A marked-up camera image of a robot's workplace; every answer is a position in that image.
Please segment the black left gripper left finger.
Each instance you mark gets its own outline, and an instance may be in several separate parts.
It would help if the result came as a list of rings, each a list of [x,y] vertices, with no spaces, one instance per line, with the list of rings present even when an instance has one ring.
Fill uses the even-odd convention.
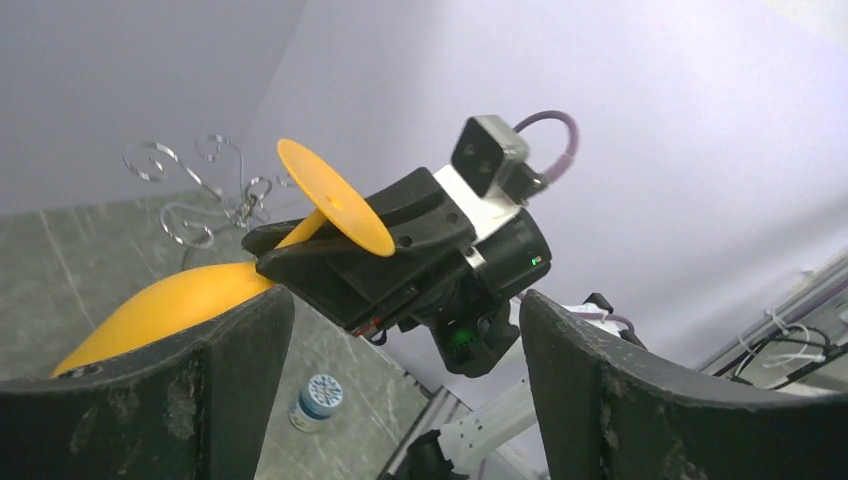
[[[5,479],[251,479],[295,319],[275,287],[55,379],[1,385]]]

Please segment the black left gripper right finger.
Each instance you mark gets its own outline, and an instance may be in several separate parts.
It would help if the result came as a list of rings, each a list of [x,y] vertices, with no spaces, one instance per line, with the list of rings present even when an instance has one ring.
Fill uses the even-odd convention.
[[[583,321],[536,291],[520,307],[554,479],[843,479],[847,398],[705,375]]]

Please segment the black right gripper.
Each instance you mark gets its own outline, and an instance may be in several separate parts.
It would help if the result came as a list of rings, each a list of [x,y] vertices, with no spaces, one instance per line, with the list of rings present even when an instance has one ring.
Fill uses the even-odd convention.
[[[302,219],[256,227],[241,246],[256,256],[260,275],[348,332],[499,327],[509,299],[551,268],[551,250],[526,209],[477,243],[424,167],[365,200],[395,241],[390,257],[365,251],[329,221],[306,242],[276,249]]]

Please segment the orange plastic goblet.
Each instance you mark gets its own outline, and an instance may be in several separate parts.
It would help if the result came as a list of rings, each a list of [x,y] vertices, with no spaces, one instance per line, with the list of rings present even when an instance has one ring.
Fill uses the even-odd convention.
[[[376,212],[323,159],[290,139],[280,139],[276,150],[282,165],[315,206],[275,245],[277,249],[306,242],[330,222],[365,251],[380,257],[395,253],[395,241]],[[209,265],[168,276],[121,304],[58,363],[52,376],[57,378],[197,326],[273,286],[252,262]]]

